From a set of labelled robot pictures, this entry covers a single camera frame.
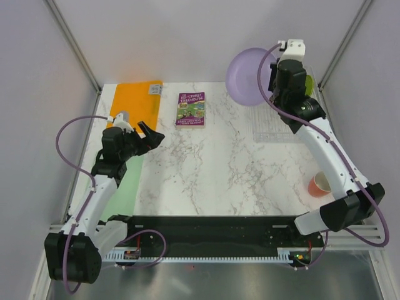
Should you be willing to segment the purple plastic plate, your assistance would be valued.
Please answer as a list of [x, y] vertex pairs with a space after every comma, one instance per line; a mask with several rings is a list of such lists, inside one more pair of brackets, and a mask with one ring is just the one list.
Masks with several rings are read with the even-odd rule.
[[231, 99], [242, 106], [258, 106], [264, 98], [258, 87], [257, 73], [266, 50], [253, 47], [240, 52], [226, 73], [226, 89]]

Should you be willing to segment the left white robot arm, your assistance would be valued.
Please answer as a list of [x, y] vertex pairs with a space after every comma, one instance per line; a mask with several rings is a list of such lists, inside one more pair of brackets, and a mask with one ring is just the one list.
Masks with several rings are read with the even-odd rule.
[[156, 149], [165, 138], [143, 121], [138, 126], [142, 135], [125, 121], [102, 132], [102, 148], [88, 172], [91, 186], [61, 230], [49, 233], [44, 241], [51, 279], [92, 284], [103, 259], [117, 244], [135, 243], [137, 231], [124, 221], [107, 221], [102, 229], [97, 226], [127, 171], [127, 161]]

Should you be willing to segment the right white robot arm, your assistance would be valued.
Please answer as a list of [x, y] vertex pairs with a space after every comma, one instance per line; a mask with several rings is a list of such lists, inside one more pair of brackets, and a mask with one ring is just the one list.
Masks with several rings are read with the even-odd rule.
[[286, 230], [287, 241], [300, 246], [309, 234], [338, 232], [375, 212], [385, 195], [380, 183], [371, 184], [344, 152], [320, 104], [306, 95], [307, 72], [297, 60], [271, 65], [269, 89], [282, 121], [307, 146], [324, 173], [334, 200], [298, 216]]

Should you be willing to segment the lime green plate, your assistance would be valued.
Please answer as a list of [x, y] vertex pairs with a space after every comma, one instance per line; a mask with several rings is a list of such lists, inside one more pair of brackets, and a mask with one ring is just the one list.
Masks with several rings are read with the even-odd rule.
[[313, 77], [309, 74], [306, 75], [305, 87], [306, 87], [305, 95], [312, 96], [314, 89], [314, 81]]

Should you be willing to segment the orange cutting mat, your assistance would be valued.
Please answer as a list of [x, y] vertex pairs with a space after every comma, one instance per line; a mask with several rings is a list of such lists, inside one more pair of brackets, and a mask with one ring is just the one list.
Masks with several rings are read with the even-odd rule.
[[162, 81], [120, 83], [116, 87], [110, 115], [116, 117], [121, 112], [128, 113], [128, 123], [137, 128], [139, 121], [144, 121], [152, 130], [158, 123]]

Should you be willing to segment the purple treehouse book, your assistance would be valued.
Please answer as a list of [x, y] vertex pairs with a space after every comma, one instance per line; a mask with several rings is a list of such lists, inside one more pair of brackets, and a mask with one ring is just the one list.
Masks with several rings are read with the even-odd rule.
[[203, 128], [206, 120], [204, 92], [180, 93], [177, 101], [176, 127]]

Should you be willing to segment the green clipboard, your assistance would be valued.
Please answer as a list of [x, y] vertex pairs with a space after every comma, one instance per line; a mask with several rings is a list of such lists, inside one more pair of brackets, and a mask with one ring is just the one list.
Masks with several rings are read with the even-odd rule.
[[127, 163], [127, 171], [117, 189], [106, 205], [101, 221], [106, 222], [113, 215], [131, 216], [134, 212], [136, 196], [144, 156], [134, 156]]

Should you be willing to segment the orange paper cup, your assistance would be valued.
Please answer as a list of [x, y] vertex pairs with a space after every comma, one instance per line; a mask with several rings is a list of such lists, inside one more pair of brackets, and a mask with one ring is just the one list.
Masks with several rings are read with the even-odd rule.
[[312, 177], [308, 184], [307, 191], [314, 198], [321, 198], [331, 192], [331, 187], [322, 171]]

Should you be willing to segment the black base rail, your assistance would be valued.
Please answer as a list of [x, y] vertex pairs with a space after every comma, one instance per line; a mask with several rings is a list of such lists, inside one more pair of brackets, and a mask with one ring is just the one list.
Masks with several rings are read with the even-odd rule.
[[127, 224], [141, 254], [171, 256], [272, 256], [277, 248], [320, 248], [319, 233], [302, 236], [292, 216], [112, 216]]

